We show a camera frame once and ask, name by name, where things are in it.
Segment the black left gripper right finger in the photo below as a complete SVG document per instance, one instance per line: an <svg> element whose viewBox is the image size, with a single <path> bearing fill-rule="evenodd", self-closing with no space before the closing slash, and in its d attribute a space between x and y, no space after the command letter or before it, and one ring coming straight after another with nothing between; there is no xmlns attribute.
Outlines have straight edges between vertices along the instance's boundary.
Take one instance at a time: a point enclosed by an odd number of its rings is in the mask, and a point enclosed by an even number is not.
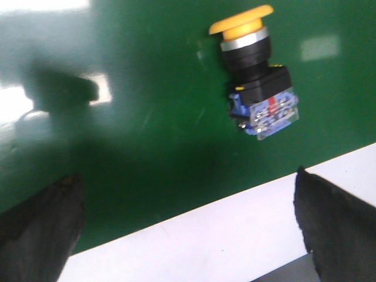
<svg viewBox="0 0 376 282"><path fill-rule="evenodd" d="M321 281L375 281L375 207L297 170L294 212Z"/></svg>

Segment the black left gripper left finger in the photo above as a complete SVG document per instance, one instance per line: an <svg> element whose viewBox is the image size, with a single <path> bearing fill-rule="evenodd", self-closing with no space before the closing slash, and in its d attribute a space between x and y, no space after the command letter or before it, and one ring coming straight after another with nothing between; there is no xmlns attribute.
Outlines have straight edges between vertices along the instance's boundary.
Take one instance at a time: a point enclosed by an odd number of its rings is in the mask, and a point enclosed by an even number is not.
<svg viewBox="0 0 376 282"><path fill-rule="evenodd" d="M58 281L85 224L79 174L1 213L1 281Z"/></svg>

